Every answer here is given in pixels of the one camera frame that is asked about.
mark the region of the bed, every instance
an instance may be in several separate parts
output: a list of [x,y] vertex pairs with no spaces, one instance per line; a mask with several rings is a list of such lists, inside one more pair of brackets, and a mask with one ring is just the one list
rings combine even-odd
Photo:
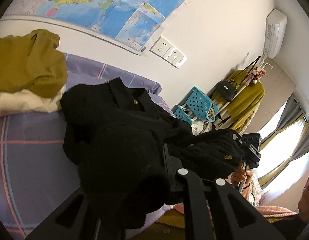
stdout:
[[[145,88],[154,103],[173,115],[158,96],[159,83],[83,57],[65,54],[65,58],[66,90],[120,77],[127,87]],[[65,128],[62,111],[0,118],[0,220],[16,240],[24,239],[80,186],[77,167],[63,152]],[[165,205],[147,216],[144,228],[171,208]],[[127,237],[143,229],[130,230]]]

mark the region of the black wristband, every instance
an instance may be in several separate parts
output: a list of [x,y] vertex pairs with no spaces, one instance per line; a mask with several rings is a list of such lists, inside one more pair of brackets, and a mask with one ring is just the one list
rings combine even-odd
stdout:
[[246,188],[250,187],[250,185],[251,185],[251,183],[249,183],[249,185],[248,185],[248,186],[246,186],[246,187],[244,187],[243,189],[246,189]]

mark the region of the bed sheet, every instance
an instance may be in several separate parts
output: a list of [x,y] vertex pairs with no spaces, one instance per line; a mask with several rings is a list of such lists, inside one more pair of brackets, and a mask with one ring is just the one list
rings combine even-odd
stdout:
[[[65,56],[66,90],[121,77],[128,87],[146,88],[152,101],[173,115],[157,95],[160,84],[107,64]],[[24,239],[80,185],[77,167],[63,152],[65,128],[62,111],[0,118],[0,220],[16,240]]]

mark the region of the white air conditioner unit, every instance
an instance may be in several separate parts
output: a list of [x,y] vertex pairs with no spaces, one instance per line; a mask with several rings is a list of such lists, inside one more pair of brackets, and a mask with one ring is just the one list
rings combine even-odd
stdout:
[[274,58],[278,55],[288,18],[282,12],[274,9],[267,17],[263,58]]

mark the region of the blue plastic basket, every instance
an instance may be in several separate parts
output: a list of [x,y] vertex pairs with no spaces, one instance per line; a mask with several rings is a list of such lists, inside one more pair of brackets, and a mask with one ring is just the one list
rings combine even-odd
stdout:
[[180,106],[178,106],[177,110],[174,112],[174,115],[176,116],[177,119],[186,121],[190,125],[193,124],[190,117],[188,117],[188,115],[185,113],[185,111]]
[[192,89],[192,94],[187,99],[186,104],[199,119],[210,122],[216,120],[216,116],[211,119],[208,117],[208,114],[211,108],[217,114],[219,111],[218,107],[197,87]]

